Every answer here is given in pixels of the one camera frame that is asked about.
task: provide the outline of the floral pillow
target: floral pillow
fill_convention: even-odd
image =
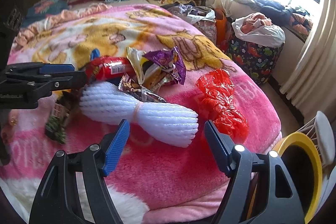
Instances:
[[[43,20],[48,16],[57,15],[64,9],[68,9],[68,4],[65,0],[41,0],[28,9],[21,28],[26,28],[30,24]]]

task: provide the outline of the white plastic bag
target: white plastic bag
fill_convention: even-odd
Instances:
[[[271,48],[278,48],[283,42],[285,42],[285,32],[277,25],[261,26],[247,34],[244,34],[240,28],[242,27],[244,20],[250,16],[251,15],[238,18],[232,23],[232,27],[237,38]]]

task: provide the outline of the pink blanket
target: pink blanket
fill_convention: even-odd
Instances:
[[[230,72],[236,87],[236,107],[249,124],[244,143],[249,150],[264,152],[279,137],[280,120],[255,83],[196,28],[157,6],[98,5],[81,12],[63,11],[30,25],[16,42],[9,63],[72,63],[76,68],[88,62],[94,48],[102,55],[125,56],[126,46],[144,51],[179,47],[188,70],[186,83],[164,87],[160,95],[170,103],[198,112],[199,132],[188,148],[177,148],[156,141],[137,125],[131,125],[118,166],[105,179],[109,190],[134,194],[149,207],[144,223],[207,217],[218,207],[218,202],[209,203],[207,197],[211,200],[214,193],[223,196],[226,189],[228,179],[219,172],[203,136],[206,117],[198,104],[201,92],[194,85],[201,75],[216,68]],[[28,183],[40,179],[57,150],[82,151],[114,130],[80,114],[66,128],[66,145],[51,141],[44,135],[44,127],[55,97],[56,94],[41,99],[37,109],[20,110],[11,143],[11,163],[0,168],[0,177],[9,185],[14,180]],[[20,195],[20,189],[13,187],[12,191]]]

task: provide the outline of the dinosaur print bag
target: dinosaur print bag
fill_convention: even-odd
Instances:
[[[228,41],[226,55],[259,85],[267,83],[285,43],[278,48],[264,47],[235,36]]]

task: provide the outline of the purple wrapper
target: purple wrapper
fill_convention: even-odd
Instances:
[[[161,66],[164,72],[171,74],[175,84],[184,85],[186,67],[177,46],[171,50],[148,52],[143,57]]]

